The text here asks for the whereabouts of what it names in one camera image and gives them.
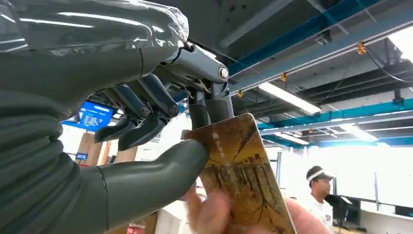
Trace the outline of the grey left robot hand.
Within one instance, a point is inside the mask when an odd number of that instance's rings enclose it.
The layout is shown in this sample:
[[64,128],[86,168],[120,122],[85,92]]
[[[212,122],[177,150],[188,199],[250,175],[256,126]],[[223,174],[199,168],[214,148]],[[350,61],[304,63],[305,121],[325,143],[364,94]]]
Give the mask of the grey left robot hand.
[[103,234],[184,196],[209,158],[198,140],[82,167],[59,137],[104,93],[125,116],[95,141],[147,143],[179,113],[168,82],[187,93],[195,128],[233,117],[227,67],[188,36],[178,8],[145,0],[1,1],[1,233]]

